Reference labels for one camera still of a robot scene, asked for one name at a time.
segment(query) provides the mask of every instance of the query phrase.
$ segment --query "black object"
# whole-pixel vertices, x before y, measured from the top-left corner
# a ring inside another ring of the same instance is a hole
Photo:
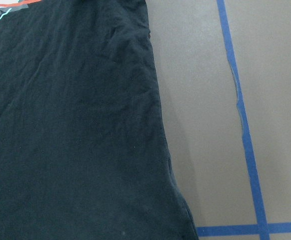
[[[2,17],[0,240],[198,239],[149,34],[144,0],[42,0]]]

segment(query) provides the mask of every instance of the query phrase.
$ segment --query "dark fabric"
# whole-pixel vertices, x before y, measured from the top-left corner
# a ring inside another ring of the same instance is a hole
[[[149,33],[144,0],[42,0],[2,17],[0,240],[198,239]]]

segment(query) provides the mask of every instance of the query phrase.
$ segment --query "gray surface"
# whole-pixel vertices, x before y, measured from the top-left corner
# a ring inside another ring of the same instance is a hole
[[[196,226],[255,224],[217,2],[147,4],[172,166]],[[225,5],[267,219],[291,222],[291,1]]]

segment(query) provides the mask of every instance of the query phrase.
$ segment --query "red strip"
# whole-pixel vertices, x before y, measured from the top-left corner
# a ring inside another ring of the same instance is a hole
[[[0,4],[0,7],[18,7],[24,4],[33,4],[36,2],[41,2],[42,0],[24,0],[22,2],[11,3],[11,4]]]

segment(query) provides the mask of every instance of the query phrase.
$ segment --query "vertical blue tape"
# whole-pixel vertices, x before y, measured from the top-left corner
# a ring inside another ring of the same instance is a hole
[[[235,87],[236,87],[236,94],[237,94],[236,106],[241,118],[242,141],[243,141],[243,147],[244,147],[244,152],[245,152],[246,165],[247,165],[248,174],[250,178],[250,186],[251,186],[251,191],[252,191],[252,197],[253,197],[253,203],[254,203],[254,209],[255,209],[255,215],[256,215],[256,221],[258,225],[260,240],[270,240],[269,227],[268,227],[266,211],[265,211],[264,201],[263,201],[261,187],[260,187],[257,164],[255,161],[255,155],[254,155],[252,140],[250,136],[250,130],[249,130],[247,114],[245,110],[245,104],[244,104],[243,95],[241,91],[237,63],[236,63],[234,48],[232,44],[224,0],[217,0],[217,6],[219,10],[221,28],[222,28],[224,44],[226,48],[226,55],[231,67],[231,71],[233,74]]]

